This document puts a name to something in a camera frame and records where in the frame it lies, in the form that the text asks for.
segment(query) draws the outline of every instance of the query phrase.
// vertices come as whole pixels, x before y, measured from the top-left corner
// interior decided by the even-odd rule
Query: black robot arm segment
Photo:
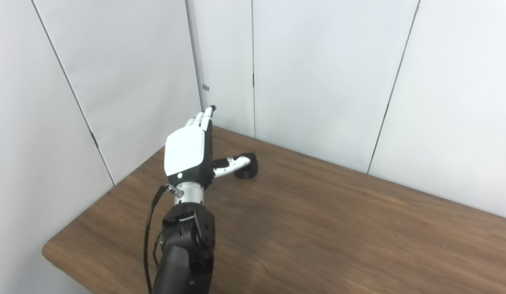
[[[164,216],[152,294],[206,294],[213,275],[215,219],[199,203],[181,203]]]

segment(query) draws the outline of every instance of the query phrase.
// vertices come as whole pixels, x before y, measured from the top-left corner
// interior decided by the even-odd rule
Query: wood grain surface
[[[249,151],[258,156],[256,178],[228,175],[206,192],[217,235],[211,293],[506,294],[506,219],[214,130],[214,158]],[[43,255],[95,294],[146,293],[144,223],[166,181],[163,155],[53,237]],[[151,243],[172,204],[165,194]]]

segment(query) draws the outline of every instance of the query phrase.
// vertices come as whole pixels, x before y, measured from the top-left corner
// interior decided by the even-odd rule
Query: cable connector
[[[171,194],[175,195],[175,197],[180,198],[184,195],[184,191],[175,188],[173,185],[167,184],[166,185],[166,191],[170,192]]]

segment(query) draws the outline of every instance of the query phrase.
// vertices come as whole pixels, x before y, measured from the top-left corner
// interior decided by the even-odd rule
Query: white wall panel
[[[370,174],[506,216],[506,0],[421,2]]]
[[[200,111],[184,0],[35,0],[115,182]]]
[[[204,107],[215,125],[255,135],[251,1],[186,0]]]
[[[254,0],[257,138],[366,172],[416,0]]]
[[[0,294],[89,293],[41,250],[110,188],[32,3],[0,0]]]

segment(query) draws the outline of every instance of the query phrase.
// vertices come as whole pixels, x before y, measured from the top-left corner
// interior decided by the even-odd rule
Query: black cable
[[[148,218],[146,220],[146,227],[144,229],[144,275],[146,276],[146,284],[148,286],[148,293],[151,294],[152,292],[152,282],[150,280],[150,270],[148,269],[148,239],[150,238],[150,223],[152,221],[153,211],[155,209],[155,206],[157,205],[160,197],[164,194],[164,191],[166,191],[166,186],[160,186],[158,188],[157,193],[153,197],[150,211],[148,212]]]
[[[156,268],[158,268],[158,260],[157,260],[157,255],[155,255],[155,253],[157,252],[158,240],[160,239],[160,235],[162,235],[163,231],[164,231],[164,227],[162,227],[162,229],[160,229],[160,232],[158,233],[157,238],[155,239],[155,242],[153,244],[153,260],[155,261]]]

